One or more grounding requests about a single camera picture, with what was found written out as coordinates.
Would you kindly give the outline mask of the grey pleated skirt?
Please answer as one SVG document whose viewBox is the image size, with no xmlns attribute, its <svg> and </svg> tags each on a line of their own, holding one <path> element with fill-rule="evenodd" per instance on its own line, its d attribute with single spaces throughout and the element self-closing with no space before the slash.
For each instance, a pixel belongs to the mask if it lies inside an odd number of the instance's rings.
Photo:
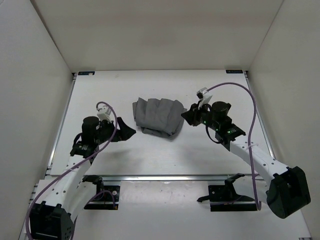
<svg viewBox="0 0 320 240">
<path fill-rule="evenodd" d="M 180 134 L 187 111 L 178 100 L 138 98 L 132 103 L 133 118 L 143 134 L 174 140 Z"/>
</svg>

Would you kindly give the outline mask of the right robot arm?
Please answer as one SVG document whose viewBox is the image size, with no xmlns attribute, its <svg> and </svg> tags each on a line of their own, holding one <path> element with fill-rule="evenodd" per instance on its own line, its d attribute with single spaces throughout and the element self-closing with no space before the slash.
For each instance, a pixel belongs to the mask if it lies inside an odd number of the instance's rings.
<svg viewBox="0 0 320 240">
<path fill-rule="evenodd" d="M 252 180 L 242 173 L 237 173 L 227 178 L 221 191 L 215 194 L 226 201 L 234 201 L 242 196 L 252 199 L 258 197 L 258 201 L 266 203 L 281 219 L 308 205 L 311 196 L 305 172 L 298 166 L 289 167 L 283 164 L 254 145 L 228 116 L 230 108 L 231 105 L 223 101 L 203 106 L 194 103 L 188 111 L 181 114 L 193 127 L 203 124 L 206 130 L 214 130 L 214 142 L 252 166 L 264 180 L 256 183 L 257 192 L 254 192 Z"/>
</svg>

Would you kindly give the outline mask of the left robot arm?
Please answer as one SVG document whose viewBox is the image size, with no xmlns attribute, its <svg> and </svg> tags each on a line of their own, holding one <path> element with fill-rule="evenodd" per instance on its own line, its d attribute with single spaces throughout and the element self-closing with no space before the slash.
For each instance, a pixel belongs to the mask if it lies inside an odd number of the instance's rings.
<svg viewBox="0 0 320 240">
<path fill-rule="evenodd" d="M 73 140 L 70 157 L 63 173 L 49 183 L 34 199 L 26 215 L 26 233 L 30 240 L 70 240 L 79 213 L 85 206 L 104 198 L 103 178 L 87 171 L 100 145 L 127 141 L 136 130 L 121 117 L 116 121 L 88 116 L 81 132 Z"/>
</svg>

